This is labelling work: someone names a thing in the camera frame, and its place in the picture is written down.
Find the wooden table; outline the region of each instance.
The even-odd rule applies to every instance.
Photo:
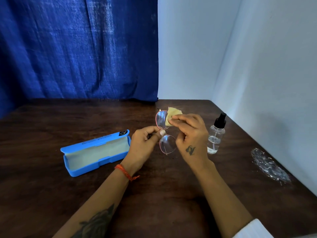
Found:
[[[51,237],[94,193],[116,163],[71,177],[60,148],[155,125],[157,108],[200,114],[210,127],[221,112],[208,100],[156,104],[109,100],[33,100],[0,121],[0,237]],[[167,130],[176,134],[176,128]],[[209,155],[226,183],[277,237],[317,233],[317,198],[296,178],[281,185],[253,163],[260,147],[227,117],[219,151]],[[154,149],[127,188],[111,237],[219,237],[204,194],[178,151]]]

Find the orange thread bracelet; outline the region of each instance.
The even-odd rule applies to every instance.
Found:
[[[123,168],[123,166],[122,166],[121,164],[117,164],[116,167],[115,167],[115,169],[120,169],[120,170],[124,173],[124,175],[125,175],[130,181],[135,180],[135,179],[137,179],[137,178],[140,177],[140,176],[135,176],[135,177],[132,178],[132,177],[128,174],[128,172],[125,170],[125,168]]]

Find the tattoo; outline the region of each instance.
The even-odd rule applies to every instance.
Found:
[[[193,152],[194,152],[195,148],[196,148],[196,147],[193,148],[193,147],[190,145],[190,146],[188,146],[188,148],[186,149],[186,152],[188,152],[189,155],[193,155]]]
[[[71,238],[104,238],[106,230],[113,215],[114,204],[108,209],[102,210],[95,214],[89,221],[80,222],[81,229],[78,230]]]

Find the wall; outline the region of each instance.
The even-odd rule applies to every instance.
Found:
[[[158,98],[210,99],[240,0],[158,0]]]
[[[211,100],[317,195],[317,0],[242,0]]]

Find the black bottle cap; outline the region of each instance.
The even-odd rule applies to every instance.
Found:
[[[225,113],[221,113],[219,118],[216,119],[214,126],[216,128],[224,128],[224,126],[226,125],[226,120],[224,120],[226,116],[227,115]]]

